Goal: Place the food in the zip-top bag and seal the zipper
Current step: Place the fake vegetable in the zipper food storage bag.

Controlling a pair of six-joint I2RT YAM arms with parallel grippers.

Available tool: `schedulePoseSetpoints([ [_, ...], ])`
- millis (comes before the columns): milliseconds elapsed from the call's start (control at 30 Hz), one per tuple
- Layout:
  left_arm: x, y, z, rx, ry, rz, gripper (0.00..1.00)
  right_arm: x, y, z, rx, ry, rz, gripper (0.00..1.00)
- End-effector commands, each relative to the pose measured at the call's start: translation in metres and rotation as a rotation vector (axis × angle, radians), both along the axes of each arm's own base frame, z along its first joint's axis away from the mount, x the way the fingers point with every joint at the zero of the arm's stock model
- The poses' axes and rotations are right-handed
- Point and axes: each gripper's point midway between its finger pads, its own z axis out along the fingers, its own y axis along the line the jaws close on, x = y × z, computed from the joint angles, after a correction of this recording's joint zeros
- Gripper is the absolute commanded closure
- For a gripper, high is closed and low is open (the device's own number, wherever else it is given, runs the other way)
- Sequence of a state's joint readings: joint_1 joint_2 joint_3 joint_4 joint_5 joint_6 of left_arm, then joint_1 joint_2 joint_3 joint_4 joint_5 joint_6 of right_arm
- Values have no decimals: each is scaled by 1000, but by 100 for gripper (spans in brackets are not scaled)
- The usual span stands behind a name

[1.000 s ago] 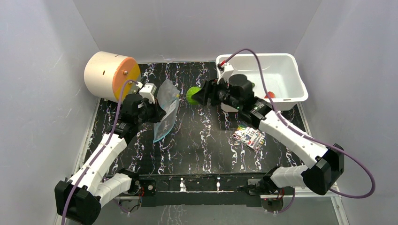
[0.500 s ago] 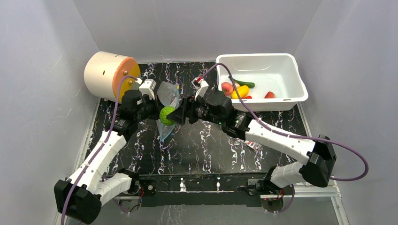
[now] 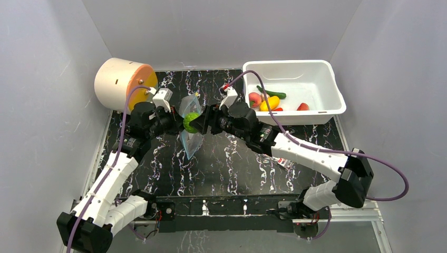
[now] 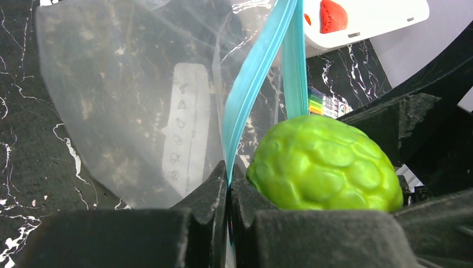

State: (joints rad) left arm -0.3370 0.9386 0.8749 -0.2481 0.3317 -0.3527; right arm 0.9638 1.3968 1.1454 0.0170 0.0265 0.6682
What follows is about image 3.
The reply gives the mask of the green toy lime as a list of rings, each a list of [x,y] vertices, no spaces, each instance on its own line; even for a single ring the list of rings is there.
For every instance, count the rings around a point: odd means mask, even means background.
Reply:
[[[198,132],[193,126],[190,125],[190,123],[199,116],[200,114],[197,112],[190,112],[184,117],[183,127],[188,133],[195,134]]]

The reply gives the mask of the white plastic bin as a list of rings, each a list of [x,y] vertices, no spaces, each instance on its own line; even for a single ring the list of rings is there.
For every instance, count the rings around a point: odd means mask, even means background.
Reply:
[[[346,111],[346,103],[335,80],[331,64],[325,60],[278,60],[246,62],[243,71],[245,99],[251,92],[258,93],[257,86],[263,83],[266,90],[283,92],[287,97],[281,100],[274,118],[268,112],[256,110],[257,118],[275,125],[325,124],[332,117]],[[309,111],[297,111],[301,103],[309,105]]]

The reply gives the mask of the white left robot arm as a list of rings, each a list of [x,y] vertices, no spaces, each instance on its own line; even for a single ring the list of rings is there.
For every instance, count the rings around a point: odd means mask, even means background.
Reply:
[[[124,114],[119,140],[100,176],[80,203],[56,221],[67,252],[107,252],[114,235],[134,219],[158,215],[153,194],[136,190],[120,204],[116,197],[151,148],[151,141],[163,134],[179,134],[182,122],[173,106],[150,102],[139,102],[130,115]]]

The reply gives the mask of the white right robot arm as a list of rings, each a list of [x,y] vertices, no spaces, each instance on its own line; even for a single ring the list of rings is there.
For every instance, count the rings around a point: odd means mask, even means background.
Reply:
[[[255,153],[289,160],[326,178],[324,183],[303,189],[295,201],[267,210],[268,214],[280,219],[304,219],[332,205],[364,206],[374,173],[361,150],[338,153],[300,140],[276,125],[260,122],[255,111],[242,102],[188,113],[183,125],[200,134],[231,134]]]

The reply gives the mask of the clear zip top bag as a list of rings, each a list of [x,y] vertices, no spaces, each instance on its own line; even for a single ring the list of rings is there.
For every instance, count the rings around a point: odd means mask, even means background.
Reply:
[[[199,98],[195,96],[195,93],[188,95],[181,100],[179,112],[183,118],[190,112],[197,112],[199,114],[202,113],[202,108],[199,104]],[[186,130],[183,130],[181,132],[181,142],[187,159],[190,160],[200,148],[203,142],[203,136],[198,132],[195,134],[191,134],[188,133]]]

